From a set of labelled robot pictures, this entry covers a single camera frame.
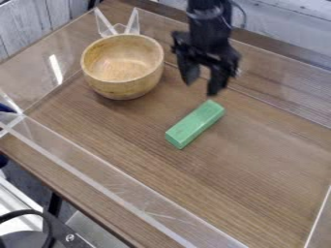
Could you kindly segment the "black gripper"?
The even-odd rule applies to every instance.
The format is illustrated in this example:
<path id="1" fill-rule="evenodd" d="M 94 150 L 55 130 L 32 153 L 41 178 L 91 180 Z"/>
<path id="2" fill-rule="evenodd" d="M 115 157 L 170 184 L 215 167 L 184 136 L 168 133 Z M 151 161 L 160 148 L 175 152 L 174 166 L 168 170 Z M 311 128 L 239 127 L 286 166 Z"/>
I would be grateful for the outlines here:
<path id="1" fill-rule="evenodd" d="M 228 78 L 236 76 L 240 53 L 228 39 L 208 39 L 199 35 L 196 40 L 191 32 L 172 32 L 172 52 L 178 58 L 179 70 L 186 85 L 191 85 L 200 76 L 200 67 L 211 71 L 207 95 L 215 96 L 228 87 Z"/>

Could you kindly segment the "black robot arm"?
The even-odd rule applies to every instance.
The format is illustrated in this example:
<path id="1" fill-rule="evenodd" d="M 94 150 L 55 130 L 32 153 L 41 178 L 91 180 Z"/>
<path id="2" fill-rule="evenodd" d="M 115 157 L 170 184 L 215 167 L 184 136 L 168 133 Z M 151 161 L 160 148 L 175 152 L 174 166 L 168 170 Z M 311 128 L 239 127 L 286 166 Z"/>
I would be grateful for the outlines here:
<path id="1" fill-rule="evenodd" d="M 238 76 L 242 55 L 230 44 L 232 9 L 247 14 L 234 0 L 187 0 L 188 30 L 172 32 L 172 52 L 186 85 L 200 77 L 200 67 L 210 69 L 207 95 L 215 96 L 228 87 L 228 80 Z"/>

